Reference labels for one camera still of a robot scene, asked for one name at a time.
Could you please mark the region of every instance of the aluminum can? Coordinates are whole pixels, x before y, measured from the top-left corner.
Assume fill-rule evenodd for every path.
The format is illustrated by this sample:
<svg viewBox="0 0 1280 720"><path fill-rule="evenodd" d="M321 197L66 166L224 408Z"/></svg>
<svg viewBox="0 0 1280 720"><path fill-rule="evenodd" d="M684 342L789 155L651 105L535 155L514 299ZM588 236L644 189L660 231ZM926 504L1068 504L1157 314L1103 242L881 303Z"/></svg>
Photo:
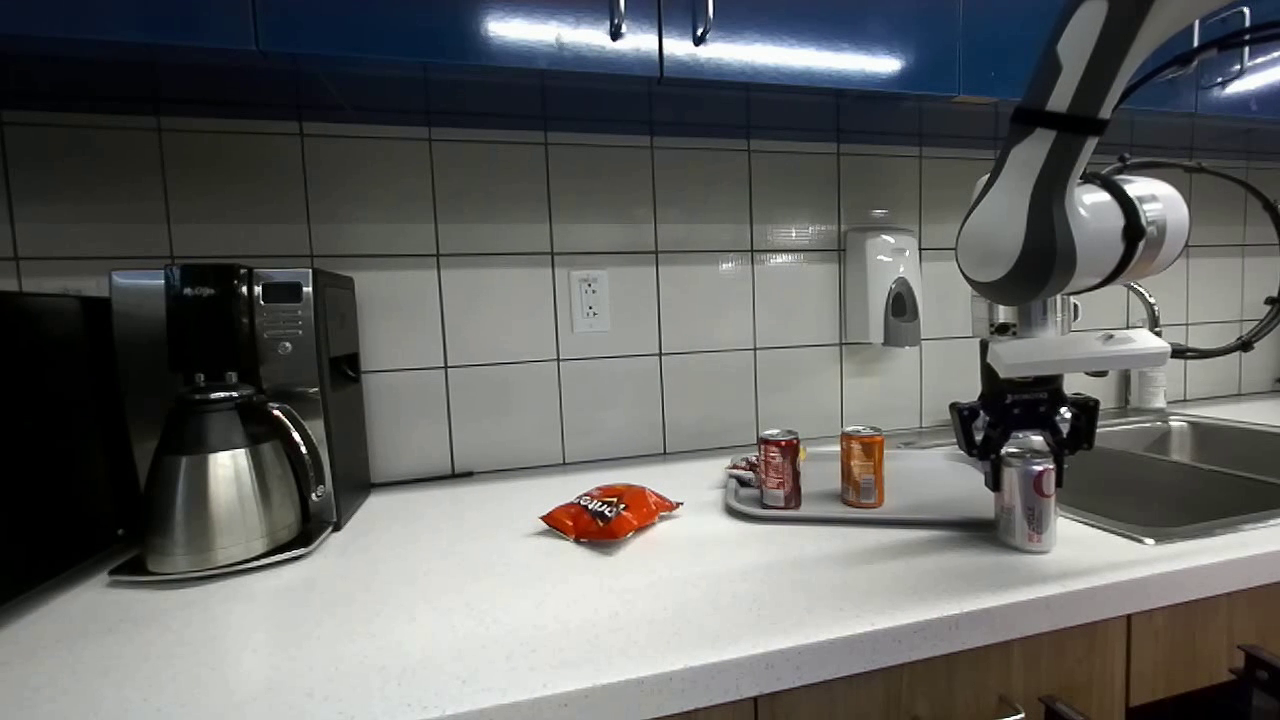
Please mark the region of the aluminum can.
<svg viewBox="0 0 1280 720"><path fill-rule="evenodd" d="M768 429L756 434L756 485L764 506L799 506L799 430Z"/></svg>
<svg viewBox="0 0 1280 720"><path fill-rule="evenodd" d="M846 425L839 430L839 501L848 506L885 504L885 430L873 425Z"/></svg>
<svg viewBox="0 0 1280 720"><path fill-rule="evenodd" d="M1057 460L1040 430L1012 430L1002 447L996 532L1009 546L1053 552Z"/></svg>

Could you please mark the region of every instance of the red chip bag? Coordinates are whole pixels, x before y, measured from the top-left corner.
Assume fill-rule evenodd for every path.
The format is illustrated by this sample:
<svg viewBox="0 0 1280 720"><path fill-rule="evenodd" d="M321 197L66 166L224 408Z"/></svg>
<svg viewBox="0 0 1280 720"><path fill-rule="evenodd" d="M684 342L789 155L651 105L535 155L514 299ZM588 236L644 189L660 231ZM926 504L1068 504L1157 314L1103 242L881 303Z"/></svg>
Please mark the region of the red chip bag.
<svg viewBox="0 0 1280 720"><path fill-rule="evenodd" d="M679 504L642 485L601 485L545 514L545 524L576 545L621 545Z"/></svg>

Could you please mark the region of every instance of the white countertop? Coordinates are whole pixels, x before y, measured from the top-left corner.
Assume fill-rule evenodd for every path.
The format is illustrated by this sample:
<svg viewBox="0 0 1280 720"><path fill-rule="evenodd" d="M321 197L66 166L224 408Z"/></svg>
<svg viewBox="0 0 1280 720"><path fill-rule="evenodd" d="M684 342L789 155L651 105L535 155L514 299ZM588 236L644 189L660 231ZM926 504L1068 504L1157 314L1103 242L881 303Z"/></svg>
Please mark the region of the white countertop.
<svg viewBox="0 0 1280 720"><path fill-rule="evenodd" d="M1277 425L1280 396L1253 413ZM0 617L0 715L660 715L1280 578L1280 528L1143 546L1064 521L1053 556L1020 556L991 532L749 524L720 471L379 486L300 562L88 576ZM684 506L617 552L540 528L604 479Z"/></svg>

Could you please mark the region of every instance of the soap dispenser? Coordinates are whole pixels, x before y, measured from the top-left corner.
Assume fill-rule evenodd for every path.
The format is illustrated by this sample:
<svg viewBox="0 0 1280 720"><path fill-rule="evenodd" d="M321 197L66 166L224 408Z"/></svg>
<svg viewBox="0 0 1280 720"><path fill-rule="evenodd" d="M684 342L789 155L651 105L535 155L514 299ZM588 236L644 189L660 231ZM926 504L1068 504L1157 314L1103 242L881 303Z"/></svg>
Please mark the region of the soap dispenser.
<svg viewBox="0 0 1280 720"><path fill-rule="evenodd" d="M877 346L920 342L920 242L904 228L846 231L846 338Z"/></svg>

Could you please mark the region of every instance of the stainless steel sink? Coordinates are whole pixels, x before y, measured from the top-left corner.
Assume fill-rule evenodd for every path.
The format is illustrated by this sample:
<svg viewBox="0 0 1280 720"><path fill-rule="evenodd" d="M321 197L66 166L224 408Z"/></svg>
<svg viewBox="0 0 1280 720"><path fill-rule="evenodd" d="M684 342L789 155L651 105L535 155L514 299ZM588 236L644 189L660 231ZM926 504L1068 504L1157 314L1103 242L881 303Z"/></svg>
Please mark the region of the stainless steel sink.
<svg viewBox="0 0 1280 720"><path fill-rule="evenodd" d="M1280 430L1181 415L1109 425L1068 460L1059 504L1142 545L1280 521Z"/></svg>

